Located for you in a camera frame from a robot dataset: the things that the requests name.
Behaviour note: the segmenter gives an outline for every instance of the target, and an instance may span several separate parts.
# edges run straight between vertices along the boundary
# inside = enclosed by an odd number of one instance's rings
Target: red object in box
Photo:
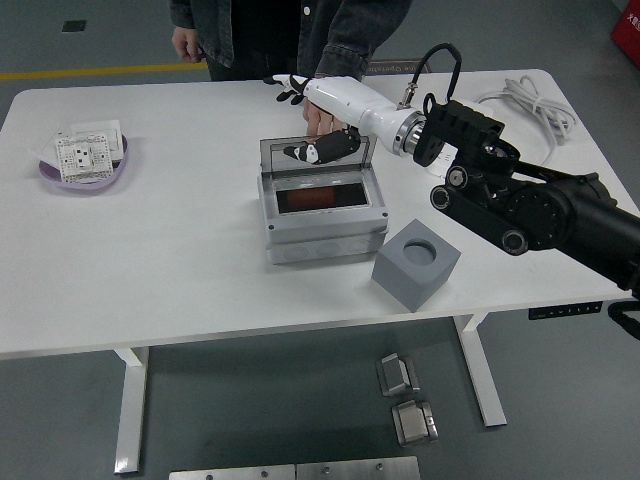
[[[631,0],[625,8],[611,39],[640,68],[640,0]]]

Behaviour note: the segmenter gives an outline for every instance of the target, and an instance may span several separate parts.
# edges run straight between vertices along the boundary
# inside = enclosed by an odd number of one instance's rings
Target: denim jacket
[[[412,0],[302,0],[298,74],[360,80],[374,51],[400,26]],[[169,0],[171,22],[196,29],[200,46],[233,63],[232,0]]]

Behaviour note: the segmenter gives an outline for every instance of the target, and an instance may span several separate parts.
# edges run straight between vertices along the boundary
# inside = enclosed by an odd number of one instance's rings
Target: person's hand
[[[176,27],[171,42],[183,62],[198,63],[205,57],[200,51],[198,34],[193,29]]]
[[[302,117],[307,121],[307,135],[326,135],[344,129],[344,123],[330,113],[319,109],[308,98],[304,99]]]

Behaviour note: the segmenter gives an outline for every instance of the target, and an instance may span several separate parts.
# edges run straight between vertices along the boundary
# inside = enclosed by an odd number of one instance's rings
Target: electrical junction box
[[[260,142],[258,190],[267,257],[273,264],[376,252],[389,214],[371,165],[375,137],[338,160],[312,165],[284,153],[310,137]]]

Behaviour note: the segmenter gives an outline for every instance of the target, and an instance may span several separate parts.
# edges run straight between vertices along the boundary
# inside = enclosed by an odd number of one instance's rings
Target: black cable
[[[418,64],[418,68],[416,68],[416,71],[413,74],[413,79],[411,80],[411,82],[413,84],[418,83],[418,78],[422,73],[422,69],[427,64],[431,56],[434,53],[439,52],[440,50],[447,50],[456,61],[456,64],[453,67],[453,73],[451,74],[451,81],[449,82],[449,90],[447,90],[447,102],[449,102],[449,100],[453,96],[453,91],[456,88],[456,84],[458,83],[458,77],[460,76],[460,69],[462,68],[462,55],[460,55],[460,52],[458,51],[458,49],[453,45],[451,45],[450,43],[441,43],[433,47],[427,53],[425,53],[424,57],[422,57],[422,60],[420,60],[420,63]]]
[[[637,311],[640,311],[640,302],[637,300],[612,303],[608,308],[611,320],[620,325],[633,338],[640,340],[640,321],[626,315],[626,312]]]

